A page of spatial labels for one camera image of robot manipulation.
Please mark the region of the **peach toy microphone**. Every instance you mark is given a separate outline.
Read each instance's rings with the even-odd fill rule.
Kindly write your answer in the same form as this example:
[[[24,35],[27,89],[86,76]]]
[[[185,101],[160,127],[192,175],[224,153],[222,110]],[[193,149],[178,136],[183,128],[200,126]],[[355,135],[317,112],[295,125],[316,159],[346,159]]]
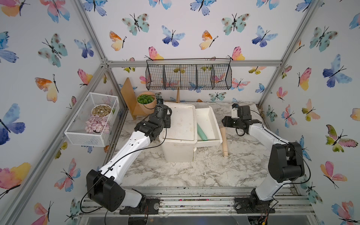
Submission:
[[[222,137],[223,154],[224,154],[224,157],[228,157],[229,153],[228,153],[226,128],[225,127],[220,128],[220,133],[221,133],[221,137]]]

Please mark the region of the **white plastic drawer cabinet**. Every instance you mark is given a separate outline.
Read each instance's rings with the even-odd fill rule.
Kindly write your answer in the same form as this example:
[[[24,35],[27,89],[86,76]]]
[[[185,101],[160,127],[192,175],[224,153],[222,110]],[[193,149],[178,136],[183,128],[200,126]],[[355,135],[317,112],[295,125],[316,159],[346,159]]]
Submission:
[[[197,120],[194,105],[166,102],[172,110],[170,128],[159,135],[167,162],[192,162],[197,144]]]

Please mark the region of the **white top drawer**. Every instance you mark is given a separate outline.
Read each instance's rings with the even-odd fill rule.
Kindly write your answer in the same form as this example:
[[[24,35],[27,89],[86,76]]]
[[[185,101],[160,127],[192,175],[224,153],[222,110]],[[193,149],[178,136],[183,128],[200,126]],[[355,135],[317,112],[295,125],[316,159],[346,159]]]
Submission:
[[[197,148],[218,147],[222,144],[223,139],[212,107],[196,108],[196,121],[208,138],[207,141],[203,141],[198,136]]]

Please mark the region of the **green toy microphone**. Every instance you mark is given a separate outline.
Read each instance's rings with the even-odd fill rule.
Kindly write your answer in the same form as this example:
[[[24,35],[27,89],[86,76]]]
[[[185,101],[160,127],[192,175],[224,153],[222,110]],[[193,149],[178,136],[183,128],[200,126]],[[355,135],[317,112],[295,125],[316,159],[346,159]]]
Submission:
[[[208,137],[206,136],[199,124],[197,124],[197,134],[202,141],[208,141]]]

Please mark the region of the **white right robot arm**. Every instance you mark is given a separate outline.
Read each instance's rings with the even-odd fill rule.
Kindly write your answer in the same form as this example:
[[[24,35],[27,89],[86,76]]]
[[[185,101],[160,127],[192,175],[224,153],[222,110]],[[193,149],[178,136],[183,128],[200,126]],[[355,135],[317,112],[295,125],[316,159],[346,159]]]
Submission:
[[[305,174],[301,145],[279,137],[267,129],[261,121],[253,119],[249,106],[232,104],[231,114],[222,120],[225,127],[241,129],[244,134],[256,138],[271,151],[268,163],[269,174],[252,193],[256,200],[271,201],[284,185]]]

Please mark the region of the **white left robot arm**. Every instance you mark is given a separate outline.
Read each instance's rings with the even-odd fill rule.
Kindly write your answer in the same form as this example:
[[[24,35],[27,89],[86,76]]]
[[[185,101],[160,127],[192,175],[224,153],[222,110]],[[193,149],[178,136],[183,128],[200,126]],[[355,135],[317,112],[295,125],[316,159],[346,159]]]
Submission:
[[[98,171],[91,170],[86,176],[86,196],[110,212],[127,208],[143,213],[146,196],[133,189],[121,187],[122,180],[138,155],[156,140],[162,131],[171,126],[172,110],[157,100],[154,112],[137,123],[134,132],[118,153]]]

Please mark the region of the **peach pot green plant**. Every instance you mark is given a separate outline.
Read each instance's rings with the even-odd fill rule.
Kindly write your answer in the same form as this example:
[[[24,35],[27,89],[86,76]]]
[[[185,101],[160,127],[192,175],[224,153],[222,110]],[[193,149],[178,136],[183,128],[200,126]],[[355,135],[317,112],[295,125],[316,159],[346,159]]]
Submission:
[[[139,94],[136,100],[144,113],[152,114],[154,112],[157,104],[157,97],[154,93],[150,91],[143,92]]]

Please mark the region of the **wooden shelf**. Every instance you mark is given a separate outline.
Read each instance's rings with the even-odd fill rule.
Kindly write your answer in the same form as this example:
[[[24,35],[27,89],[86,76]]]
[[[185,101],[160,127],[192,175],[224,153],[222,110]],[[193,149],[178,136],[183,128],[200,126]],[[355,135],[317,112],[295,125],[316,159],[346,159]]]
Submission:
[[[121,94],[133,120],[136,120],[138,116],[146,116],[154,112],[153,108],[155,107],[157,101],[154,100],[152,103],[147,105],[138,103],[137,96],[129,77],[126,78],[121,88]]]

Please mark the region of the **bowl of pebbles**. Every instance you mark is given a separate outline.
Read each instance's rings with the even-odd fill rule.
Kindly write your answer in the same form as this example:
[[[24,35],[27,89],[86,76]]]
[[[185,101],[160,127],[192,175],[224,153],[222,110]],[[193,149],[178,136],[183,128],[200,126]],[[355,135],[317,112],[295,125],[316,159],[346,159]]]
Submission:
[[[112,107],[109,105],[97,105],[92,108],[91,115],[92,116],[98,116],[99,118],[107,117],[112,112]]]

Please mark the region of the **pink flower succulent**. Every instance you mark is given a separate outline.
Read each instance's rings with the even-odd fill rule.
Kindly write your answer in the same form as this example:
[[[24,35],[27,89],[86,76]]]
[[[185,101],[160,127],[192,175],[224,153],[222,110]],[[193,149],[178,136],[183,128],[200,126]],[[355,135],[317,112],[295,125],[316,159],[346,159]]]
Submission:
[[[109,134],[110,125],[107,121],[107,117],[99,118],[98,116],[92,116],[88,121],[85,122],[85,131],[88,134]]]

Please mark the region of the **white mesh wall basket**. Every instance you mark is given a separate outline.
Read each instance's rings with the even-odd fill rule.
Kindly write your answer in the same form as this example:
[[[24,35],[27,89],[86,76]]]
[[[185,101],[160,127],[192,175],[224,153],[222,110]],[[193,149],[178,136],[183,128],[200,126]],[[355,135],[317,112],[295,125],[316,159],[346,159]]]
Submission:
[[[73,145],[104,147],[119,112],[119,98],[90,92],[64,134]]]

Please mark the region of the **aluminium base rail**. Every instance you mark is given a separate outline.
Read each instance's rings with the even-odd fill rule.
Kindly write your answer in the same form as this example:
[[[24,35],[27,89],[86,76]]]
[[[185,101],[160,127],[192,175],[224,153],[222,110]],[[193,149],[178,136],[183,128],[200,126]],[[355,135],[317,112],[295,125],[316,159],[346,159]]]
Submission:
[[[133,187],[146,199],[154,217],[260,217],[268,225],[317,225],[319,222],[307,196],[295,187],[275,194],[269,206],[251,206],[252,187]]]

